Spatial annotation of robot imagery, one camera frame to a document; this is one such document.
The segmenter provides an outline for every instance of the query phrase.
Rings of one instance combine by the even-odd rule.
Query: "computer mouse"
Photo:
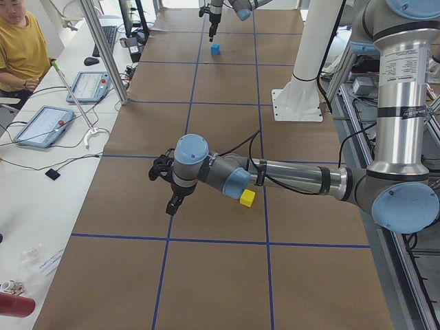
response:
[[[90,65],[98,64],[98,63],[99,63],[99,60],[94,57],[86,57],[84,60],[84,65],[86,65],[86,66],[90,66]]]

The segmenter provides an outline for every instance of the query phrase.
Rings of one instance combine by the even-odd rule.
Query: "yellow cube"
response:
[[[243,194],[241,194],[240,196],[240,204],[250,208],[252,206],[252,203],[254,203],[254,199],[255,192],[245,189],[245,191],[243,191]]]

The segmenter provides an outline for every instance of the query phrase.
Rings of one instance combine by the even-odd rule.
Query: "tablet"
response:
[[[60,137],[73,118],[72,110],[45,105],[12,141],[20,145],[48,148]]]
[[[71,90],[79,102],[97,102],[104,98],[109,86],[110,77],[107,72],[78,72]],[[66,101],[74,103],[70,94]]]

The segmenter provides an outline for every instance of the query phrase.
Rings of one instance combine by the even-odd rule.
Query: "white desk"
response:
[[[115,19],[102,20],[102,25],[120,24],[121,21]],[[128,50],[121,48],[119,38],[120,36],[117,37],[113,56],[122,73],[125,67],[131,64],[131,59]],[[74,81],[80,71],[106,71],[103,61],[89,67],[83,64],[84,58],[91,56],[93,46],[90,31],[84,23],[57,60],[60,70],[66,75],[69,83]],[[58,74],[51,68],[38,89],[62,85]],[[75,114],[79,115],[76,106],[65,102],[66,96],[65,89],[49,89],[37,93],[30,98],[14,121],[27,122],[43,105],[73,109]],[[95,108],[99,116],[95,127],[112,130],[118,116],[116,110],[120,106],[118,101],[116,92],[111,91]],[[84,106],[85,110],[90,108],[91,105]],[[92,122],[97,119],[92,112],[89,113],[89,118]],[[19,129],[20,127],[11,127],[9,129],[11,136],[14,137]],[[56,145],[74,146],[82,140],[88,129],[84,118],[78,118],[56,141]],[[103,150],[107,139],[108,135],[105,133],[94,135],[89,140],[89,150],[82,142],[76,148],[39,150],[10,144],[0,146],[0,157],[24,166],[40,168],[71,157],[99,153]],[[0,138],[0,144],[8,142],[10,140],[5,133]],[[45,176],[46,170],[27,170],[0,162],[0,183],[3,187],[0,192],[0,233],[4,236],[3,242],[0,243],[0,282],[23,281],[25,285],[23,295],[36,301],[34,312],[27,318],[0,316],[0,329],[32,329],[55,272],[47,277],[38,273],[20,272],[20,255],[24,250],[43,244],[48,259],[66,246],[98,164],[98,158],[77,160],[62,168],[61,176],[56,181],[52,181]]]

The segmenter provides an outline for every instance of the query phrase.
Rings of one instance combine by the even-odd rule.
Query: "robotic arm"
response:
[[[185,135],[175,157],[161,156],[150,170],[150,179],[161,176],[171,183],[169,214],[174,215],[178,202],[202,181],[233,198],[239,198],[250,182],[276,184],[306,195],[333,195],[399,233],[420,231],[437,218],[439,198],[427,185],[429,171],[421,163],[421,143],[426,71],[430,46],[440,35],[440,1],[358,1],[362,6],[352,39],[374,42],[381,54],[374,162],[366,169],[331,170],[237,155],[219,157],[202,137]]]
[[[264,6],[272,0],[228,0],[232,9],[236,12],[236,15],[240,21],[245,21],[250,17],[251,11],[258,7]],[[212,42],[217,28],[221,21],[221,9],[223,7],[224,0],[211,0],[211,3],[206,4],[206,0],[199,0],[199,17],[203,17],[204,14],[209,15],[209,22],[211,27],[209,29],[209,41]]]

